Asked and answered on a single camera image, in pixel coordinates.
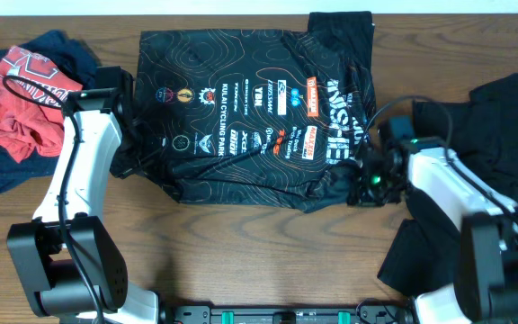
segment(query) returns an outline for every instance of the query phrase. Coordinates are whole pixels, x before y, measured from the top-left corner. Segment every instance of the wood grain surface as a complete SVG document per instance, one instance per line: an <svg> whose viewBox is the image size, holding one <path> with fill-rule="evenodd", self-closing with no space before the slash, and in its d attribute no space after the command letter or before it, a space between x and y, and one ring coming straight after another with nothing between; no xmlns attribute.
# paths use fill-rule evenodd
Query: wood grain surface
<svg viewBox="0 0 518 324"><path fill-rule="evenodd" d="M377 103L399 95L460 102L475 86L518 72L518 15L376 15ZM277 28L304 31L307 16L0 17L0 49L60 29L84 41L103 65L135 74L146 30ZM408 113L403 104L392 113ZM50 178L0 195L0 323L37 319L5 245L13 223L31 219ZM181 205L136 176L110 179L107 230L129 279L169 301L215 304L347 304L401 299L376 278L404 204L337 205L311 214L263 206Z"/></svg>

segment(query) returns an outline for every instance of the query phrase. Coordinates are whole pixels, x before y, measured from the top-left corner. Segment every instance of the black cable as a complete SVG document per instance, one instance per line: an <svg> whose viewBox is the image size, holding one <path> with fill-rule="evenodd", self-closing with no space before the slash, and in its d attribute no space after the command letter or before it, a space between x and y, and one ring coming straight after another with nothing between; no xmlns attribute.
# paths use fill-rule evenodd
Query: black cable
<svg viewBox="0 0 518 324"><path fill-rule="evenodd" d="M14 91L8 84L7 80L14 80L14 81L21 81L24 82L30 86L35 87L36 89L43 92L45 95L48 95L51 99L55 100L61 108L58 108L57 106L46 104L46 103L40 103L38 101L35 101L31 98L27 98L21 94L18 94L16 91ZM66 195L67 195L67 185L69 184L69 177L71 176L71 171L73 169L73 165L76 160L77 156L77 150L79 149L79 144L81 143L81 134L79 131L79 127L77 125L77 120L73 114L73 112L70 112L68 109L66 109L66 105L63 101L61 101L56 95L51 93L48 89L44 88L43 86L26 79L24 77L20 76L5 76L3 79L3 84L5 89L12 93L13 95L22 98L23 100L37 104L44 107L49 107L53 109L62 110L63 113L67 115L69 120L73 123L73 128L75 129L75 137L73 138L73 150L71 150L71 155L69 156L69 160L67 162L67 167L65 170L65 174L63 175L63 180L61 181L61 187L59 189L58 194L58 211L59 211L59 228L61 230L61 237L63 238L63 242L65 243L67 250L69 251L69 255L71 255L71 258L73 259L73 263L76 266L77 272L81 276L81 279L84 282L85 287L87 288L87 291L89 291L89 294L91 295L91 299L94 302L95 311L97 312L97 317L95 318L96 323L103 324L105 323L105 318L103 317L103 306L101 301L99 300L99 297L97 296L97 293L95 292L95 289L93 287L93 284L91 283L91 280L89 279L89 276L87 275L87 272L85 271L83 264L81 263L81 260L79 259L79 256L77 255L77 252L75 248L73 247L73 238L67 231L67 225L66 225Z"/></svg>
<svg viewBox="0 0 518 324"><path fill-rule="evenodd" d="M357 145L357 148L354 152L354 156L355 158L357 158L357 154L359 153L359 149L361 148L362 146L362 143L363 143L363 139L365 139L366 136L369 135L369 129L371 128L371 125L372 123L375 121L375 119L380 115L382 114L383 112L385 112L386 110L392 108L395 104L398 104L400 102L403 102L405 100L423 100L423 101L426 101L426 102L429 102L429 103L432 103L434 104L435 106L437 106L439 109L441 109L441 112L445 115L445 117L447 118L447 125L448 125L448 129L447 129L447 139L445 141L441 141L440 144L443 146L443 152L444 152L444 155L445 155L445 161L447 162L447 164L449 166L451 166L451 168L459 175L461 176L463 179L465 179L465 181L467 181L467 183L469 183L470 185L473 186L473 188L475 188L478 192L480 192L483 197L485 197L486 199L488 199L490 202L492 202L494 205L496 205L497 207L499 207L499 209L501 209L501 211L503 212L503 214L509 218L509 220L511 220L512 222L514 222L515 224L517 224L518 226L518 217L516 217L515 215L513 215L511 213L511 211L509 211L502 203L500 203L491 193L487 192L485 189L483 189L480 185L478 185L475 181L473 181L471 178L469 178L467 175L465 175L465 173L463 173L456 165L455 165L455 162L453 159L451 159L449 157L449 147L451 146L451 137L452 137L452 133L453 133L453 119L451 117L451 114L449 113L449 111L447 110L447 108L445 108L445 106L443 106L441 103L439 102L436 102L434 101L433 99L427 97L427 96L424 96L424 95L404 95L404 96L400 96L399 98L385 104L384 106L382 106L370 119L369 119L369 122L367 123L367 126L365 127L365 130L362 134L362 139L361 141L359 141L358 145Z"/></svg>
<svg viewBox="0 0 518 324"><path fill-rule="evenodd" d="M387 306L385 306L385 303L383 303L383 301L380 301L376 298L366 298L364 299L363 301L361 301L359 303L359 305L357 305L357 307L355 308L355 315L359 316L359 319L364 323L364 324L367 324L369 323L367 320L363 319L363 317L361 316L361 314L359 313L360 312L360 307L368 302L368 301L376 301L378 302L381 306L383 306L383 308L385 309L385 311L387 312L387 314L393 319L393 321L397 321L397 319L395 318L395 316L393 316L393 314L391 313L391 311L387 308Z"/></svg>

